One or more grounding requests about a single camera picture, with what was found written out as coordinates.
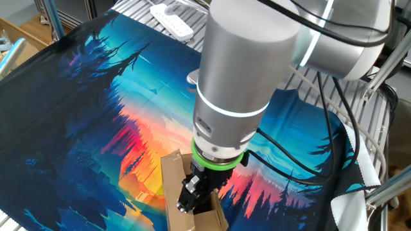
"green ring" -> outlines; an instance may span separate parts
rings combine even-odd
[[[193,152],[193,157],[194,159],[201,164],[202,166],[214,170],[214,171],[226,171],[226,170],[230,170],[233,169],[237,166],[237,164],[239,164],[241,162],[241,160],[243,159],[244,153],[242,153],[234,162],[230,163],[230,164],[225,164],[225,165],[219,165],[219,164],[213,164],[209,161],[207,161],[206,159],[204,159],[202,156],[200,156],[197,153],[197,150],[195,148],[195,143],[194,143],[194,139],[191,141],[191,150]]]

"metal pole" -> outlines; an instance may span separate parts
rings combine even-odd
[[[87,15],[89,16],[89,20],[97,18],[96,4],[94,0],[85,0],[84,3],[87,9]]]
[[[51,36],[53,37],[53,42],[60,40],[65,36],[60,17],[58,16],[56,5],[54,0],[40,0],[44,7],[47,20],[50,23]]]
[[[374,92],[380,87],[391,71],[397,66],[405,54],[411,49],[411,31],[405,35],[404,39],[398,44],[397,48],[388,57],[377,75],[368,83],[363,95],[364,101],[371,99]]]
[[[411,187],[411,166],[387,180],[366,196],[366,203],[378,207]]]

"landscape print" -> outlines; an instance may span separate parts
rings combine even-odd
[[[0,81],[0,209],[28,230],[167,230],[160,159],[191,153],[186,76],[199,64],[195,50],[108,12],[20,66]],[[342,167],[352,147],[331,118]],[[324,113],[296,90],[275,92],[260,128],[331,172]],[[290,176],[322,180],[259,135],[249,148]],[[336,192],[336,180],[297,184],[250,158],[219,197],[231,230],[321,230],[334,224],[332,197],[364,186],[358,173]]]

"white cloth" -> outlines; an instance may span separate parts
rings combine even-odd
[[[344,126],[351,146],[355,149],[354,131],[350,127]],[[360,137],[360,152],[357,162],[366,187],[381,185],[362,137]],[[351,192],[334,198],[331,201],[331,210],[339,231],[364,231],[368,229],[364,191]]]

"cardboard box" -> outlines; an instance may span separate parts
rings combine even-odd
[[[44,48],[48,47],[48,44],[42,42],[40,39],[30,35],[29,33],[25,32],[24,30],[14,26],[10,22],[0,19],[0,31],[5,30],[7,35],[10,37],[12,42],[16,42],[21,38],[25,38],[28,43],[33,45],[37,50],[41,51]]]
[[[170,231],[226,231],[228,222],[216,192],[209,200],[210,210],[198,214],[181,213],[177,209],[182,183],[191,174],[191,154],[174,151],[161,159],[162,187],[166,197],[168,230]]]

